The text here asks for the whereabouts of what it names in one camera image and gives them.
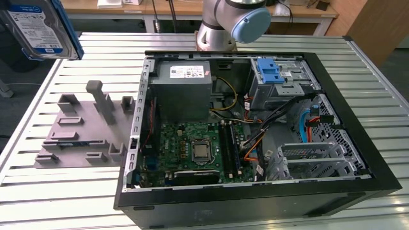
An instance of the desk leg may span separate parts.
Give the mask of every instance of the desk leg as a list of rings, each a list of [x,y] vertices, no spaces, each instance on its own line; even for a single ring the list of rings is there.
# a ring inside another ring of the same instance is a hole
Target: desk leg
[[[10,98],[13,94],[13,91],[10,90],[10,88],[8,88],[8,86],[0,79],[0,96],[2,96],[4,98]]]
[[[145,28],[146,28],[146,33],[154,33],[154,16],[153,15],[145,15],[142,17],[142,20],[145,21]]]
[[[322,18],[315,30],[314,30],[314,34],[313,36],[323,36],[327,28],[330,26],[330,22],[331,22],[333,18]]]

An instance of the green motherboard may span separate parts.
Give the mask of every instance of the green motherboard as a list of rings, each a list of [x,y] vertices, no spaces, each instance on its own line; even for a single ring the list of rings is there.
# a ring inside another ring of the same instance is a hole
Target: green motherboard
[[[237,123],[231,127],[235,142],[239,143],[245,139],[242,126]],[[239,175],[233,177],[225,175],[223,161],[226,160],[221,149],[218,123],[162,124],[157,168],[146,174],[151,187],[169,186],[171,172],[187,170],[219,171],[218,183],[250,182],[253,180],[250,164],[241,166]]]

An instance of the cpu socket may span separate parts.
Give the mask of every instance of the cpu socket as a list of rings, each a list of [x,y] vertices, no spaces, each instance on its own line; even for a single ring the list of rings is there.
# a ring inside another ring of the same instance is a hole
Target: cpu socket
[[[194,138],[191,143],[191,161],[203,165],[211,160],[210,140],[207,138]]]

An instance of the blue cable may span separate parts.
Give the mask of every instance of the blue cable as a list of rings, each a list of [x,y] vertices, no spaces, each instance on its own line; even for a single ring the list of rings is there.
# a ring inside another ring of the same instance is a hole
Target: blue cable
[[[302,142],[307,142],[306,136],[305,136],[305,131],[303,131],[303,119],[305,116],[310,113],[310,110],[305,110],[303,113],[299,116],[299,136]]]

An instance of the metal panel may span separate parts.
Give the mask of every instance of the metal panel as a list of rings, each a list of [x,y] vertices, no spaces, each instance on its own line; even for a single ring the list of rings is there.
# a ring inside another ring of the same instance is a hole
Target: metal panel
[[[85,83],[101,80],[112,100],[136,96],[145,50],[194,50],[194,36],[82,33],[80,40],[84,60],[56,62],[0,156],[0,163],[8,158],[0,172],[1,229],[136,229],[130,219],[112,209],[118,167],[37,170],[32,168],[34,156],[56,119],[61,93],[76,92],[78,100],[92,100]],[[253,44],[238,44],[238,50],[318,54],[403,189],[330,217],[211,228],[407,229],[409,218],[402,215],[409,213],[407,106],[365,56],[338,37],[267,35]]]

